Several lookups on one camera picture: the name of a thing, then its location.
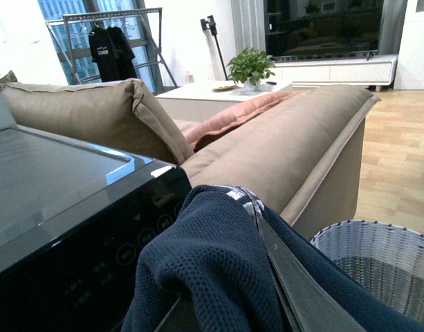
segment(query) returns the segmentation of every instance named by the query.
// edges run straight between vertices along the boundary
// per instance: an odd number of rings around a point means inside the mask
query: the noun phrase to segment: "tv stand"
[[[274,72],[278,80],[290,80],[293,86],[351,84],[389,86],[395,76],[398,55],[375,55],[367,59],[330,59],[278,62]]]

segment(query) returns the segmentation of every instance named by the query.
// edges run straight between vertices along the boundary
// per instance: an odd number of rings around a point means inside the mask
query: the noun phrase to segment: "beige sofa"
[[[185,123],[177,126],[140,80],[61,87],[16,82],[3,96],[19,125],[176,163],[192,187],[246,187],[308,239],[353,218],[365,116],[379,101],[360,87],[318,88],[194,153],[179,129]]]

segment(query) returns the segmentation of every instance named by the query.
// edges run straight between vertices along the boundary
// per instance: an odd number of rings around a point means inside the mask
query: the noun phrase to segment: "laundry basket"
[[[378,299],[424,323],[424,235],[348,220],[319,231],[311,243]]]

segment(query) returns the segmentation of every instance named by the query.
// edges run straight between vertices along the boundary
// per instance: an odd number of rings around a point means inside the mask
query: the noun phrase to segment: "metal clothes rack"
[[[133,10],[117,10],[117,11],[113,11],[113,12],[88,12],[88,13],[84,13],[84,14],[62,15],[63,19],[46,21],[46,25],[47,25],[47,28],[49,29],[50,34],[52,35],[52,38],[55,40],[59,49],[61,50],[65,61],[71,67],[71,75],[72,75],[74,83],[75,84],[83,84],[84,80],[81,79],[79,77],[78,73],[77,73],[77,67],[76,67],[76,63],[75,63],[75,51],[77,49],[75,48],[75,46],[72,43],[69,25],[70,24],[83,24],[83,23],[86,23],[86,22],[91,22],[91,23],[97,24],[96,21],[103,21],[103,20],[106,20],[106,19],[114,19],[114,18],[126,19],[126,18],[129,18],[129,17],[136,17],[140,20],[140,23],[141,23],[142,27],[144,28],[144,30],[146,32],[146,38],[150,41],[151,45],[153,46],[153,55],[154,56],[153,56],[152,60],[150,60],[148,62],[144,62],[144,63],[139,64],[137,66],[134,66],[134,68],[142,68],[142,67],[146,67],[146,66],[162,64],[165,67],[167,73],[169,74],[170,79],[174,83],[174,86],[177,88],[178,85],[176,84],[175,79],[173,78],[173,75],[170,72],[169,67],[167,66],[167,64],[166,64],[166,62],[163,58],[163,55],[161,54],[162,11],[163,11],[162,8],[148,8],[148,9],[133,9]],[[150,27],[147,23],[147,14],[150,14],[150,13],[158,13],[158,16],[159,16],[158,44],[156,44],[154,38],[151,36]],[[68,51],[65,50],[65,47],[63,47],[61,41],[58,39],[57,35],[55,34],[55,32],[52,29],[53,26],[58,26],[58,25],[63,25],[63,24],[64,24],[64,27],[66,29],[66,34],[67,34],[68,43],[69,43],[69,50]],[[95,79],[95,78],[99,78],[99,75],[95,76],[95,77],[90,77],[90,79]]]

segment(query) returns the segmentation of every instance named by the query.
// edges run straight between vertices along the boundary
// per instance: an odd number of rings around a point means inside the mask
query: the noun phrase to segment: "appliance lid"
[[[0,247],[152,159],[35,131],[0,131]]]

